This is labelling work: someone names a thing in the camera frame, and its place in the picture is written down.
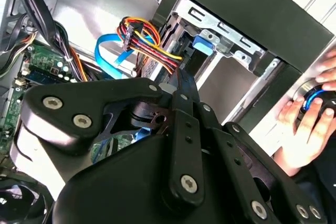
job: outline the green circuit board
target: green circuit board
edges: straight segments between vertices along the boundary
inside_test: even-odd
[[[26,60],[23,62],[23,68],[33,69],[27,76],[34,84],[52,84],[59,83],[60,80],[57,74],[62,69],[57,66],[62,62],[62,67],[67,66],[68,63],[56,53],[50,51],[43,45],[32,44],[24,52]],[[18,102],[23,98],[28,85],[17,85],[13,83],[13,95],[8,100],[9,107],[7,113],[3,115],[5,118],[2,130],[0,133],[0,154],[7,154],[12,143],[18,118],[20,116],[21,103]]]
[[[13,87],[12,99],[9,103],[5,123],[0,138],[0,154],[7,154],[12,143],[14,129],[20,116],[21,104],[18,103],[24,90],[20,87]]]
[[[30,73],[24,78],[26,84],[17,85],[13,83],[13,94],[10,98],[9,107],[7,113],[4,115],[5,121],[0,133],[0,154],[8,154],[12,140],[14,137],[17,122],[20,116],[21,99],[27,89],[32,84],[54,84],[65,82],[65,80],[59,79],[57,74],[64,70],[64,67],[70,69],[68,62],[64,58],[49,50],[47,47],[38,44],[32,44],[30,50],[26,50],[22,69],[29,69]],[[131,144],[129,135],[120,135],[116,137],[118,139],[118,151]],[[100,150],[100,143],[94,144],[91,149],[91,159],[93,159],[97,152],[97,160],[101,160],[106,157],[107,146],[105,145]]]

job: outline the wire connector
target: wire connector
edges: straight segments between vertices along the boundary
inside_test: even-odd
[[[133,36],[133,33],[134,33],[133,26],[128,26],[127,33],[126,33],[125,40],[124,40],[124,44],[122,46],[122,50],[124,50],[125,52],[129,50],[131,37]]]

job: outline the cable bundle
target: cable bundle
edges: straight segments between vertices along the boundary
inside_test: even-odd
[[[75,50],[70,47],[68,34],[64,27],[54,21],[44,0],[21,0],[33,22],[34,27],[58,54],[62,55],[71,67],[77,81],[88,81],[89,78]]]
[[[14,47],[11,50],[11,53],[9,54],[9,57],[6,61],[6,63],[4,64],[4,66],[0,69],[0,78],[2,78],[3,76],[5,76],[10,70],[11,68],[14,66],[16,60],[19,58],[20,54],[26,50],[26,48],[31,45],[33,43],[33,41],[36,38],[36,33],[31,34],[29,37],[27,37],[26,39],[24,39],[22,41],[21,45],[18,45],[16,47]]]
[[[141,32],[149,36],[151,43]],[[117,34],[124,43],[124,50],[132,49],[155,60],[172,74],[179,67],[181,56],[172,55],[160,48],[161,38],[155,27],[143,18],[125,17],[117,28]]]

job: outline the yellow wire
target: yellow wire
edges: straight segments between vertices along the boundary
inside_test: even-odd
[[[134,19],[134,20],[138,20],[138,21],[141,21],[141,22],[144,22],[146,24],[148,24],[159,36],[160,38],[160,35],[158,33],[158,31],[156,30],[156,28],[151,24],[149,23],[147,20],[143,19],[143,18],[138,18],[138,17],[129,17],[125,20],[125,23],[127,24],[127,26],[129,26],[129,22],[128,22],[128,19]],[[171,57],[173,59],[177,59],[177,60],[182,60],[182,57],[181,56],[176,56],[176,55],[172,55],[170,54],[169,52],[163,50],[162,48],[159,47],[159,45],[156,45],[156,44],[153,44],[151,43],[150,41],[148,41],[146,38],[144,38],[138,31],[135,31],[134,32],[136,35],[139,36],[139,38],[141,38],[141,40],[143,40],[144,42],[146,42],[148,45],[154,47],[156,50],[160,51],[161,53],[165,54],[166,56],[168,57]]]
[[[133,50],[136,51],[136,52],[139,52],[139,53],[141,53],[141,54],[146,55],[147,57],[151,58],[152,60],[155,60],[157,63],[161,64],[161,65],[168,71],[168,73],[170,73],[170,74],[173,73],[172,70],[171,70],[167,65],[165,65],[165,64],[163,64],[163,63],[161,63],[161,62],[159,62],[157,59],[155,59],[155,58],[152,57],[151,55],[147,54],[146,52],[143,52],[143,51],[141,51],[141,50],[138,50],[138,49],[136,49],[135,47],[130,47],[130,48],[133,49]]]
[[[148,26],[150,26],[152,28],[152,30],[155,32],[155,34],[157,35],[159,41],[158,41],[158,45],[161,43],[161,37],[160,37],[160,34],[159,32],[157,31],[157,29],[149,22],[147,21],[146,19],[144,18],[139,18],[139,17],[129,17],[125,20],[125,23],[127,25],[129,25],[130,23],[128,22],[129,19],[134,19],[134,20],[138,20],[138,21],[141,21],[141,22],[144,22],[146,23]]]

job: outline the orange wire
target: orange wire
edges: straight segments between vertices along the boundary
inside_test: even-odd
[[[86,74],[85,74],[85,72],[84,72],[84,68],[83,68],[82,62],[80,61],[77,53],[75,52],[75,50],[72,47],[70,47],[70,50],[71,50],[71,53],[73,55],[73,58],[75,59],[77,65],[79,66],[79,70],[81,72],[81,75],[82,75],[84,81],[89,81],[88,78],[87,78],[87,76],[86,76]]]

